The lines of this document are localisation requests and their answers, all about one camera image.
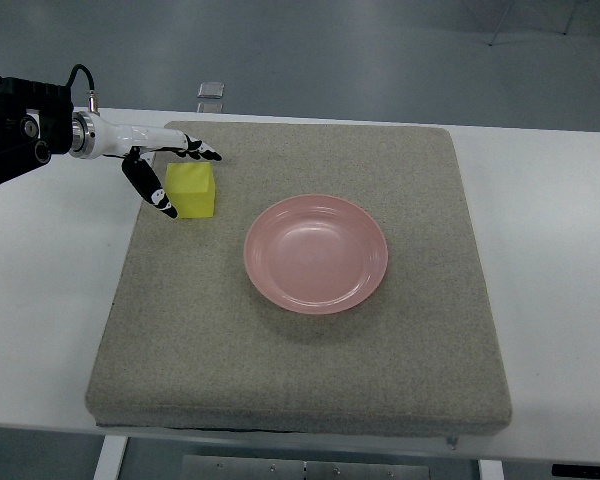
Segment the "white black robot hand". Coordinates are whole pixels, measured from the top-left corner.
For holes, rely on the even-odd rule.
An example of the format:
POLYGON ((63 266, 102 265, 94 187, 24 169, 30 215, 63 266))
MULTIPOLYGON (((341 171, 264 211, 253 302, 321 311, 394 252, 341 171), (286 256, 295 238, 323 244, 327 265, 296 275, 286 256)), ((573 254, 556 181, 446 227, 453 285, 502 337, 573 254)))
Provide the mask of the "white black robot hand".
POLYGON ((148 204, 175 219, 172 205, 158 176, 143 158, 146 153, 171 152, 194 160, 219 161, 221 155, 205 142, 174 129, 112 124, 91 112, 76 112, 72 119, 70 154, 80 159, 100 156, 119 158, 121 169, 137 193, 148 204))

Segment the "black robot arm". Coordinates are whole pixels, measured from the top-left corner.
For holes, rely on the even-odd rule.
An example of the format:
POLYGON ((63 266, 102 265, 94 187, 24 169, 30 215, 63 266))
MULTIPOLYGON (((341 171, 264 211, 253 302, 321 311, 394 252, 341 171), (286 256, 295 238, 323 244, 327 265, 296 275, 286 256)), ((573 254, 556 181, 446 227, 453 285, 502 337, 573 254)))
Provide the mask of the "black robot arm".
POLYGON ((70 150, 75 76, 60 85, 0 76, 0 185, 70 150))

